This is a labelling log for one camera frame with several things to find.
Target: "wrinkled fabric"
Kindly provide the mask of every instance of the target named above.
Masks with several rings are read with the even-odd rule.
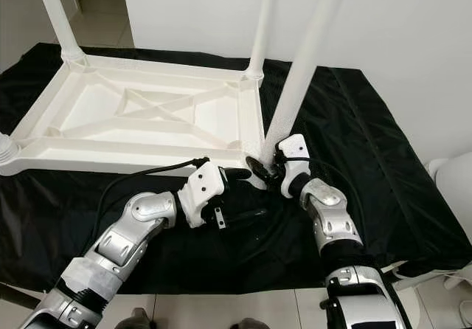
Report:
[[[102,56],[245,69],[245,59],[189,52],[92,49]],[[59,69],[60,47],[38,44],[0,76],[0,131],[10,134]],[[260,90],[267,130],[289,63],[267,60]],[[380,266],[409,260],[409,274],[455,269],[472,257],[454,215],[416,157],[382,99],[362,72],[319,67],[296,119],[310,155],[338,168],[312,164],[314,176],[348,197],[348,211],[367,251]],[[25,170],[0,177],[0,281],[49,290],[89,240],[100,195],[118,175]],[[185,179],[140,176],[109,194],[101,230],[125,202],[143,191],[176,191]],[[311,221],[296,202],[232,181],[224,215],[228,229],[190,229],[179,215],[174,229],[150,242],[122,293],[238,294],[276,288],[323,286]]]

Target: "black tablecloth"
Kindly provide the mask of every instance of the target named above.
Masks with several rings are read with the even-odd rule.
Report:
[[[190,52],[85,48],[93,55],[244,69],[247,60]],[[10,134],[61,65],[60,47],[38,44],[0,76],[0,131]],[[260,90],[265,129],[282,91],[289,63],[267,60]],[[310,154],[335,165],[352,190],[324,167],[313,174],[343,190],[367,251],[381,266],[410,260],[410,274],[452,269],[472,255],[460,225],[361,71],[319,67],[296,120]],[[93,227],[98,199],[117,175],[26,170],[0,177],[0,281],[50,289],[77,256]],[[143,176],[110,194],[102,229],[141,191],[177,190],[184,179]],[[224,212],[252,215],[219,231],[190,229],[182,215],[175,229],[150,242],[122,293],[244,293],[322,286],[311,222],[295,202],[231,184]]]

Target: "white wall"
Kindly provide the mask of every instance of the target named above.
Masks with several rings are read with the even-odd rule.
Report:
[[[74,0],[61,0],[69,18]],[[53,42],[54,30],[41,0],[0,0],[0,72],[16,63],[38,42]]]
[[[280,0],[268,56],[290,60],[316,0]],[[248,57],[260,0],[127,0],[137,47]],[[472,150],[472,0],[344,0],[321,65],[359,68],[424,161]]]

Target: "black cable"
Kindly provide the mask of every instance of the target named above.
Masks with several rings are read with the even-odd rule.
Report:
[[[208,157],[204,157],[204,158],[200,158],[200,159],[192,159],[192,160],[182,162],[182,163],[179,163],[179,164],[168,165],[166,167],[157,167],[157,168],[152,168],[152,169],[147,169],[147,170],[140,170],[139,172],[135,172],[135,173],[132,173],[132,174],[127,174],[125,176],[121,176],[121,177],[113,180],[110,184],[107,185],[107,187],[103,190],[102,195],[100,196],[100,200],[98,202],[98,207],[97,207],[97,213],[95,215],[94,228],[93,228],[93,230],[91,232],[91,236],[89,238],[89,240],[91,240],[91,242],[89,240],[86,242],[86,244],[85,244],[84,248],[82,249],[81,253],[83,254],[84,251],[87,250],[86,248],[87,248],[87,245],[89,243],[95,242],[98,238],[98,232],[100,231],[100,222],[102,221],[102,218],[105,215],[105,212],[103,211],[103,204],[105,203],[105,198],[108,195],[108,193],[109,193],[109,191],[111,190],[112,187],[114,187],[115,185],[121,183],[122,181],[131,179],[135,176],[145,176],[147,174],[166,172],[168,170],[174,170],[174,169],[179,169],[179,168],[182,168],[182,167],[186,167],[187,165],[195,165],[196,167],[200,167],[201,165],[203,165],[204,163],[206,163],[208,161],[209,161]]]
[[[357,193],[357,189],[354,187],[353,183],[338,168],[334,167],[332,164],[330,164],[328,162],[322,161],[321,159],[310,158],[310,157],[292,157],[292,158],[284,157],[283,160],[287,161],[287,162],[289,162],[289,161],[313,162],[313,163],[317,163],[319,165],[324,165],[326,167],[329,167],[333,172],[338,174],[338,176],[340,176],[344,180],[344,182],[349,186],[349,188],[351,189],[351,192],[354,196],[355,202],[358,205],[359,212],[361,213],[361,215],[364,214],[364,209],[362,207],[361,198],[359,198],[359,194]]]

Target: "black cloth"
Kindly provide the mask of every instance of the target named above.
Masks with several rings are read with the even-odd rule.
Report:
[[[92,55],[244,69],[245,59],[190,52],[84,48]],[[0,76],[0,131],[10,134],[59,69],[60,47],[38,44]],[[274,113],[289,63],[267,60],[260,89],[264,127]],[[336,166],[357,189],[313,164],[313,175],[344,191],[367,251],[380,266],[410,260],[412,271],[452,269],[472,255],[448,205],[408,140],[362,72],[319,67],[297,117],[312,157]],[[50,289],[93,228],[105,186],[116,174],[26,170],[0,177],[0,281]],[[125,202],[142,191],[177,190],[184,179],[142,176],[115,187],[104,230]],[[228,229],[190,229],[179,215],[163,231],[121,289],[122,293],[237,294],[275,288],[323,286],[311,221],[296,202],[233,181]]]

